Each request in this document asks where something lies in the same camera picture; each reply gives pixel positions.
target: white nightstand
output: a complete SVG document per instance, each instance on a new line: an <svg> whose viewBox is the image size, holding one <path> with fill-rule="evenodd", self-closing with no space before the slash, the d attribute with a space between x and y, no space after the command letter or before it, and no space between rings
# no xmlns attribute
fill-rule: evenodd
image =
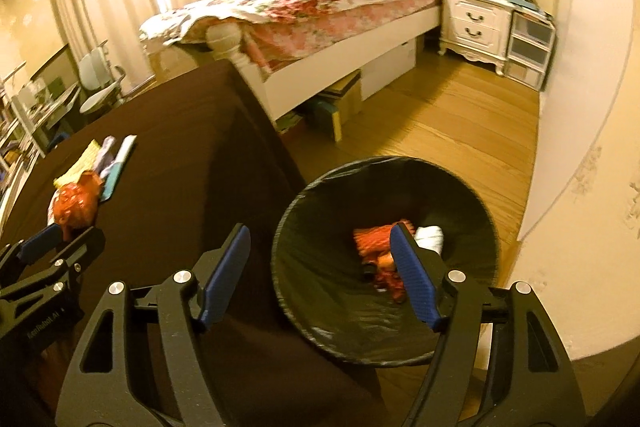
<svg viewBox="0 0 640 427"><path fill-rule="evenodd" d="M512 13L505 0L442 0L440 55L450 49L468 60L495 64L502 76Z"/></svg>

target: black trash bag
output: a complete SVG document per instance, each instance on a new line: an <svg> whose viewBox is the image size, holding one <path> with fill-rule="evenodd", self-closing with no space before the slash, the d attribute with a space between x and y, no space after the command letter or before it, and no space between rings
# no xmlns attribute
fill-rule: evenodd
<svg viewBox="0 0 640 427"><path fill-rule="evenodd" d="M398 367L428 362L438 336L407 300L396 304L363 277L354 229L409 219L444 232L442 258L484 284L497 270L495 229L459 178L417 158L380 156L312 182L283 215L271 272L287 317L308 340L347 362Z"/></svg>

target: metal screw head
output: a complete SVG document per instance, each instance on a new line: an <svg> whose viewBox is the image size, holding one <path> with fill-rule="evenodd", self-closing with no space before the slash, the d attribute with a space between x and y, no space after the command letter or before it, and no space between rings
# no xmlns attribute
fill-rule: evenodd
<svg viewBox="0 0 640 427"><path fill-rule="evenodd" d="M524 281L516 282L516 291L526 295L527 293L531 293L531 286Z"/></svg>
<svg viewBox="0 0 640 427"><path fill-rule="evenodd" d="M451 282L465 282L466 280L465 273L460 270L451 270L448 277Z"/></svg>
<svg viewBox="0 0 640 427"><path fill-rule="evenodd" d="M174 273L174 281L180 284L186 283L191 279L191 272L189 270L180 270Z"/></svg>
<svg viewBox="0 0 640 427"><path fill-rule="evenodd" d="M117 295L119 293L122 293L122 290L124 290L124 283L120 281L111 283L111 286L109 286L109 293L111 295Z"/></svg>

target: bed post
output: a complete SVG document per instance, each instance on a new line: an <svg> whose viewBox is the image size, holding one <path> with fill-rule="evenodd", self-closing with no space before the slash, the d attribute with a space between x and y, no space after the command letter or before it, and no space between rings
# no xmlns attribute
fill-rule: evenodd
<svg viewBox="0 0 640 427"><path fill-rule="evenodd" d="M214 24L207 28L207 46L213 51L213 57L216 60L221 58L231 60L236 70L242 75L244 81L254 92L260 104L262 104L269 118L272 118L260 68L240 51L241 42L242 28L236 22Z"/></svg>

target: chair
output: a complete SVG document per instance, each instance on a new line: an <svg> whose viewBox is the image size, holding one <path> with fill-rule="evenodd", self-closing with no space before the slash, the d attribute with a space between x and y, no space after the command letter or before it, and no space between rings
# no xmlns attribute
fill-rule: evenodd
<svg viewBox="0 0 640 427"><path fill-rule="evenodd" d="M105 48L107 41L87 53L78 64L80 83L92 95L80 107L80 113L88 114L105 107L116 107L123 103L122 83L126 72L120 66L114 66L118 77L113 76L111 63Z"/></svg>

